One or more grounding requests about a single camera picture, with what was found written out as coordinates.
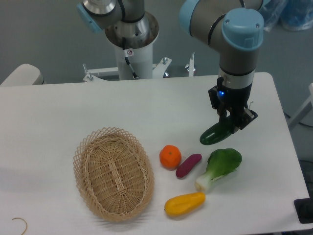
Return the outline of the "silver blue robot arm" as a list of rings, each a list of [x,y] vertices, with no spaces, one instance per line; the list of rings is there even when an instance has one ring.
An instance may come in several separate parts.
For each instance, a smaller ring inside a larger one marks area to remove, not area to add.
[[[185,32],[220,55],[217,85],[209,90],[220,123],[230,121],[231,132],[244,129],[257,114],[248,108],[259,47],[263,42],[264,0],[187,0],[179,12]],[[77,4],[81,19],[93,32],[105,32],[117,48],[122,80],[152,78],[150,48],[159,28],[142,0],[83,0]]]

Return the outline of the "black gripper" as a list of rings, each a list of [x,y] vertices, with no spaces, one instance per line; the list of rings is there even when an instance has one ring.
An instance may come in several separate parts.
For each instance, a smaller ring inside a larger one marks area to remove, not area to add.
[[[208,94],[212,108],[217,110],[219,115],[219,122],[226,122],[227,117],[230,116],[233,125],[232,134],[235,134],[258,117],[258,114],[249,109],[247,104],[252,85],[233,89],[225,86],[223,82],[224,78],[218,77],[217,85],[211,88]]]

